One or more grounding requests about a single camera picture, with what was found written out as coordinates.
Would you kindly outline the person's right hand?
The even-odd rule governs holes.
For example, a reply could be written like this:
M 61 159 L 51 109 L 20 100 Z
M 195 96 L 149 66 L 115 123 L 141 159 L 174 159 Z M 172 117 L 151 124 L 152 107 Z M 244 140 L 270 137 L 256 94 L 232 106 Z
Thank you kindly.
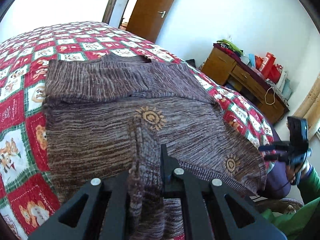
M 311 165 L 308 160 L 304 161 L 303 164 L 300 164 L 296 168 L 293 166 L 286 166 L 286 176 L 288 181 L 293 183 L 298 173 L 300 173 L 300 180 L 302 180 L 310 170 L 310 167 Z

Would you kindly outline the green sleeve forearm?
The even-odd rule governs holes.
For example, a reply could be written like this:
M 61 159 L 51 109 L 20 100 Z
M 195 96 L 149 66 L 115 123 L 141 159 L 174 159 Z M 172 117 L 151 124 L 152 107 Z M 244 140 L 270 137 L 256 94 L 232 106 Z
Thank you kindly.
M 287 239 L 319 239 L 319 175 L 312 165 L 297 187 L 303 205 L 296 200 L 285 199 L 279 202 L 284 204 L 280 207 L 264 200 L 263 203 L 268 203 L 269 208 L 261 215 Z

